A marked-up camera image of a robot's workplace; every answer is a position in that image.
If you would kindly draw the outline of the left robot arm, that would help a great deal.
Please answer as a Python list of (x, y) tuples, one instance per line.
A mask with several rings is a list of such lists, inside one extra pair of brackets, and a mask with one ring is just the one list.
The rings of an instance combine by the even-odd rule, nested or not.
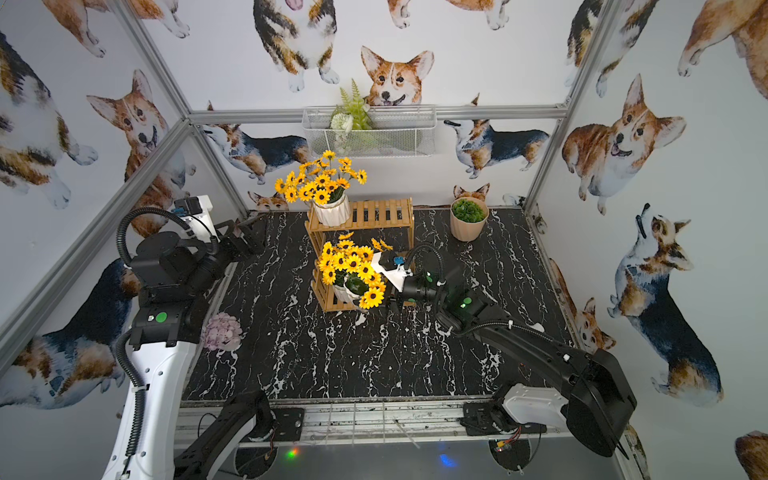
[(179, 205), (129, 212), (116, 244), (142, 288), (139, 311), (115, 345), (130, 391), (103, 476), (211, 479), (241, 439), (263, 437), (274, 423), (263, 392), (238, 394), (190, 446), (174, 450), (183, 385), (210, 308), (206, 294), (231, 263), (262, 253), (264, 243), (249, 222), (210, 226), (205, 211)]

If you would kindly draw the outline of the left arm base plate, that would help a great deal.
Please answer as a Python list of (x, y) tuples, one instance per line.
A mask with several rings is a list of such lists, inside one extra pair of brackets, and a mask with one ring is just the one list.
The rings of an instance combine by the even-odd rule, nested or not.
[(273, 409), (268, 439), (271, 442), (298, 442), (302, 436), (305, 413), (304, 408), (298, 407)]

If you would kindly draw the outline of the sunflower pot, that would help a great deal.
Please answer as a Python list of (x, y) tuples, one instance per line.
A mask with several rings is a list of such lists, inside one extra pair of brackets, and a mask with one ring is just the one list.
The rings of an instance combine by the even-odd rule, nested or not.
[(322, 225), (337, 227), (351, 218), (347, 191), (354, 182), (365, 185), (367, 180), (367, 171), (355, 169), (350, 158), (326, 150), (318, 159), (278, 178), (274, 186), (288, 203), (300, 200), (309, 205)]
[(384, 240), (372, 239), (371, 245), (357, 245), (354, 231), (339, 236), (333, 244), (326, 241), (317, 261), (322, 283), (342, 287), (353, 295), (353, 302), (364, 310), (379, 307), (384, 302), (386, 282), (374, 270), (376, 253), (390, 253), (393, 247)]

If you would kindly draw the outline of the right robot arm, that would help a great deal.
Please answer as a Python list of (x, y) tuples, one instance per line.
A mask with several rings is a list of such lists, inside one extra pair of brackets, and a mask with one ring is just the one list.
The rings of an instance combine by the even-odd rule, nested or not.
[(431, 304), (432, 314), (451, 334), (485, 343), (545, 381), (543, 387), (512, 385), (498, 395), (496, 403), (510, 420), (566, 430), (604, 457), (619, 450), (637, 400), (611, 353), (570, 347), (529, 327), (458, 277), (440, 280), (404, 268), (385, 276), (397, 303)]

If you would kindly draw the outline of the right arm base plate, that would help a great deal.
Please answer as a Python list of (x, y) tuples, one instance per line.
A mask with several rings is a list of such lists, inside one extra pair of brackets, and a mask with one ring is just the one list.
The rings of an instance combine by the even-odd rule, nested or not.
[(516, 431), (522, 434), (546, 433), (545, 425), (521, 424), (509, 416), (506, 411), (493, 402), (468, 402), (462, 407), (463, 416), (459, 424), (469, 436), (509, 435)]

